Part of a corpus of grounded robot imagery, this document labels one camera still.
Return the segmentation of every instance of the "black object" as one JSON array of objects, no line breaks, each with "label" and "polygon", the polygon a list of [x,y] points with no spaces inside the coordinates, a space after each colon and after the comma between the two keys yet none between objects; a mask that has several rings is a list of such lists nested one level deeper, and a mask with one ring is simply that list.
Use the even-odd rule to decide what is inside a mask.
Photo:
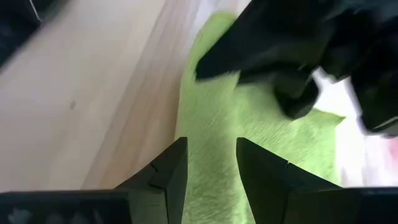
[{"label": "black object", "polygon": [[115,190],[0,194],[0,223],[181,223],[186,186],[179,138]]},{"label": "black object", "polygon": [[0,1],[0,66],[66,0]]},{"label": "black object", "polygon": [[398,188],[342,189],[238,138],[239,173],[256,223],[396,223]]},{"label": "black object", "polygon": [[305,116],[319,94],[311,73],[351,77],[372,133],[398,135],[398,1],[252,0],[200,59],[197,79],[241,71],[271,82],[282,111]]},{"label": "black object", "polygon": [[[236,158],[257,224],[396,223],[398,188],[342,189],[244,138]],[[186,186],[180,138],[114,190],[0,194],[0,223],[179,224]]]}]

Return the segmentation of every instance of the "wooden floor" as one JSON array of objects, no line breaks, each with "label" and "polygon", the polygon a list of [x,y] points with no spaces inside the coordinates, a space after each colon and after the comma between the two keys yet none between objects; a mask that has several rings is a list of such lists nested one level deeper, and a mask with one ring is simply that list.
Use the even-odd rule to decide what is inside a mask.
[{"label": "wooden floor", "polygon": [[0,71],[0,191],[118,185],[174,140],[196,33],[248,0],[69,0]]}]

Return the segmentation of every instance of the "green fuzzy cloth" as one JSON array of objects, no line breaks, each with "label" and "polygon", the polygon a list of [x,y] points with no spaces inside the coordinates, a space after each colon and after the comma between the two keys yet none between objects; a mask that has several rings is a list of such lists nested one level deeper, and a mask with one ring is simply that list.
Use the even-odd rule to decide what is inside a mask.
[{"label": "green fuzzy cloth", "polygon": [[236,162],[238,136],[338,184],[335,127],[342,118],[313,110],[288,120],[267,85],[236,87],[238,73],[195,81],[197,62],[235,19],[227,12],[211,16],[183,74],[176,133],[188,137],[183,223],[254,223]]}]

